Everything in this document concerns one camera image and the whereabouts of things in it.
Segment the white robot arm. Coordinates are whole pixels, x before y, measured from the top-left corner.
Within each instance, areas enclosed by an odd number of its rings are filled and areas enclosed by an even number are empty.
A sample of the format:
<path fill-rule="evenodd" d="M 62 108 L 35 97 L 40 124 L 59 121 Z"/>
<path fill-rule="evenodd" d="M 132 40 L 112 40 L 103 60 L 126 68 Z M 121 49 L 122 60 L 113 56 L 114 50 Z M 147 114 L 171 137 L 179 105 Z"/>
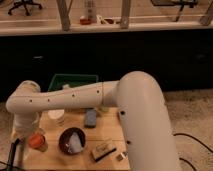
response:
<path fill-rule="evenodd" d="M 18 130 L 29 130 L 39 112 L 99 106 L 118 109 L 131 171 L 181 171 L 162 90 L 146 72 L 50 92 L 26 80 L 6 101 Z"/>

